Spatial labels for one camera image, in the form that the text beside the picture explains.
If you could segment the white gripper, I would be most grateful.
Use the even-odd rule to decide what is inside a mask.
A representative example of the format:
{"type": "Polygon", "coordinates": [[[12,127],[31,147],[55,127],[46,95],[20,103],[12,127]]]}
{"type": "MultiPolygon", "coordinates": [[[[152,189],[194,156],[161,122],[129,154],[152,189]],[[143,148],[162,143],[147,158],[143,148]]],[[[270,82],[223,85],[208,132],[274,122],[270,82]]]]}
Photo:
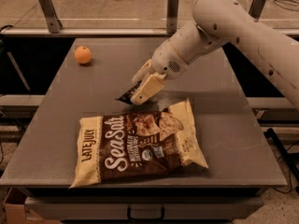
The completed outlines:
{"type": "Polygon", "coordinates": [[[144,104],[164,88],[164,78],[175,79],[187,69],[188,65],[179,57],[170,40],[164,41],[154,51],[152,58],[147,60],[133,76],[132,82],[134,84],[140,81],[141,83],[130,101],[134,105],[144,104]],[[152,74],[152,67],[157,73],[152,74]]]}

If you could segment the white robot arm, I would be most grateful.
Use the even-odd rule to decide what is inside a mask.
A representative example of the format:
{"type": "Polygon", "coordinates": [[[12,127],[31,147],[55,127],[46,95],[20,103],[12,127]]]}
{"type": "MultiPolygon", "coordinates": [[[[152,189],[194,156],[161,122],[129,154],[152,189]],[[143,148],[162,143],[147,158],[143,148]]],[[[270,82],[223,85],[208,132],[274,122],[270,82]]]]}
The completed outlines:
{"type": "Polygon", "coordinates": [[[236,0],[194,0],[192,20],[163,42],[133,76],[129,101],[142,105],[197,58],[230,43],[299,108],[299,43],[253,19],[236,0]]]}

